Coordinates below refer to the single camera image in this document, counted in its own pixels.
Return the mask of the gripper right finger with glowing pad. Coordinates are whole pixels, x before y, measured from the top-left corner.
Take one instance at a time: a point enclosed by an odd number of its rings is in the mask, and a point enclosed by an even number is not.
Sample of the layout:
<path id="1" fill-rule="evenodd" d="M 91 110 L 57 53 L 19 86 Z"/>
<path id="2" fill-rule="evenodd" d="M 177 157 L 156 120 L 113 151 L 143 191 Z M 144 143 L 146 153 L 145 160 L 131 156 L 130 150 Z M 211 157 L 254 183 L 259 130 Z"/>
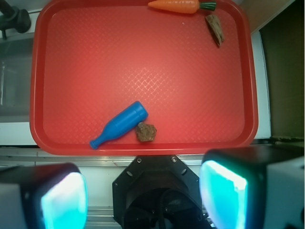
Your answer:
<path id="1" fill-rule="evenodd" d="M 305 150 L 299 146 L 212 149 L 199 189 L 218 229 L 302 229 Z"/>

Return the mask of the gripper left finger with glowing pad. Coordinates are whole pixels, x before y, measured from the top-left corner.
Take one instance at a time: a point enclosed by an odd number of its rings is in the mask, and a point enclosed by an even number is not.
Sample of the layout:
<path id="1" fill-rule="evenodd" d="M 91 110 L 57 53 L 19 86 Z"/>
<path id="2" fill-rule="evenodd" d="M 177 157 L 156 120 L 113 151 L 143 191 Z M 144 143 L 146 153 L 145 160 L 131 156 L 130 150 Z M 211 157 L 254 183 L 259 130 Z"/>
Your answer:
<path id="1" fill-rule="evenodd" d="M 87 212 L 86 180 L 72 163 L 0 169 L 2 229 L 83 229 Z"/>

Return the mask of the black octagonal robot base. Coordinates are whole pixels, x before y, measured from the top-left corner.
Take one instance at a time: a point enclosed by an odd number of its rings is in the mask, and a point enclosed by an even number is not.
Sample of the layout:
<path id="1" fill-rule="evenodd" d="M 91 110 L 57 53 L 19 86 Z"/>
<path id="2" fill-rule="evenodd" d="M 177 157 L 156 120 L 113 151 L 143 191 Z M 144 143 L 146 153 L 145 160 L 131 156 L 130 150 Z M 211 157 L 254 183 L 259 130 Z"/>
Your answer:
<path id="1" fill-rule="evenodd" d="M 138 156 L 112 183 L 123 229 L 209 229 L 199 177 L 176 156 Z"/>

